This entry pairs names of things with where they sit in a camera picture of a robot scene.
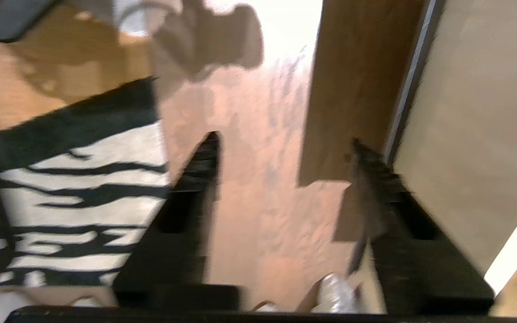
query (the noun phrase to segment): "black and white striped rug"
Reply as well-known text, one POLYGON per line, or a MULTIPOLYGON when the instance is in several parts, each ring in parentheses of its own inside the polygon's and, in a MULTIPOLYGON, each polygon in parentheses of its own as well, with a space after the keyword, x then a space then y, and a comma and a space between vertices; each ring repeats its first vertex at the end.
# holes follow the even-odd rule
POLYGON ((168 190, 155 106, 143 79, 0 131, 0 285, 111 284, 168 190))

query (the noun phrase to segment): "hardwood floor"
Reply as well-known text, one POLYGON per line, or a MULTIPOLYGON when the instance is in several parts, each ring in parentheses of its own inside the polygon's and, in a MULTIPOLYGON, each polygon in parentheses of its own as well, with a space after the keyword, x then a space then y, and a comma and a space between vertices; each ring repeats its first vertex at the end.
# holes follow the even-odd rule
POLYGON ((21 41, 0 43, 0 130, 152 75, 147 39, 82 13, 61 2, 21 41))
POLYGON ((270 299, 294 310, 324 274, 346 270, 356 237, 335 231, 350 223, 355 236, 360 219, 349 206, 350 219, 337 223, 349 186, 345 155, 353 135, 381 148, 422 1, 193 3, 164 25, 160 15, 150 19, 170 170, 180 172, 207 131, 221 131, 207 280, 246 286, 248 306, 270 299), (189 29, 180 23, 189 16, 209 18, 189 29), (190 52, 201 35, 207 41, 190 52), (261 64, 240 63, 257 51, 261 64), (185 52, 191 59, 174 63, 185 52), (220 67, 200 72, 201 61, 220 67))

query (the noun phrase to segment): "wooden floor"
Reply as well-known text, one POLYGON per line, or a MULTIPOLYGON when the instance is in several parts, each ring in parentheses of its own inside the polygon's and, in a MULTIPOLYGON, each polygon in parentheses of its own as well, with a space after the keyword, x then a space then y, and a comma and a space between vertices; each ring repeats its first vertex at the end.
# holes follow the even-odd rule
POLYGON ((422 1, 328 1, 322 15, 320 0, 224 3, 183 8, 183 16, 213 10, 218 26, 195 25, 175 43, 178 15, 162 27, 151 20, 170 168, 176 175, 207 131, 221 131, 207 280, 246 286, 248 305, 271 299, 294 310, 324 274, 346 270, 360 227, 349 200, 339 221, 349 143, 360 135, 381 148, 422 1), (202 31, 210 40, 199 55, 174 64, 191 52, 170 46, 188 48, 202 31), (201 61, 220 66, 201 76, 201 61))
POLYGON ((156 0, 149 43, 65 2, 0 44, 0 129, 154 70, 173 176, 207 131, 222 133, 207 281, 244 286, 247 307, 294 310, 324 274, 346 270, 361 225, 349 143, 381 148, 421 7, 156 0), (69 41, 50 47, 57 35, 69 41))

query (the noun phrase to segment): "zebra print rug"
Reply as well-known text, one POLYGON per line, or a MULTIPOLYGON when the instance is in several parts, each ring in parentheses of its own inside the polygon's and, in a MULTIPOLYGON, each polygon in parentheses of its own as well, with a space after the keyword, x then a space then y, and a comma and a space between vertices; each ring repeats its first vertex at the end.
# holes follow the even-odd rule
POLYGON ((0 285, 111 284, 168 190, 151 81, 0 131, 17 241, 0 285))

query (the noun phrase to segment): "white wall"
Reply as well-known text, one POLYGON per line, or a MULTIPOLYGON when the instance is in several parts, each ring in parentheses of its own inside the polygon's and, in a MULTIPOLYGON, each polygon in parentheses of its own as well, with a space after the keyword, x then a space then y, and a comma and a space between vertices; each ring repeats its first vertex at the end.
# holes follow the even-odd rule
POLYGON ((394 167, 486 272, 517 227, 517 0, 447 0, 394 167))

